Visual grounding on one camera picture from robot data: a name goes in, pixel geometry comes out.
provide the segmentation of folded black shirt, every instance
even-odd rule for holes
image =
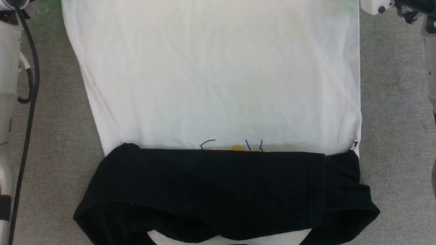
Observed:
[[[354,239],[378,216],[354,151],[140,149],[123,144],[99,165],[74,214],[96,245],[246,240],[312,228],[304,245]]]

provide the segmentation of white t-shirt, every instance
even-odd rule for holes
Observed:
[[[62,3],[105,154],[124,142],[335,154],[360,140],[358,0]]]

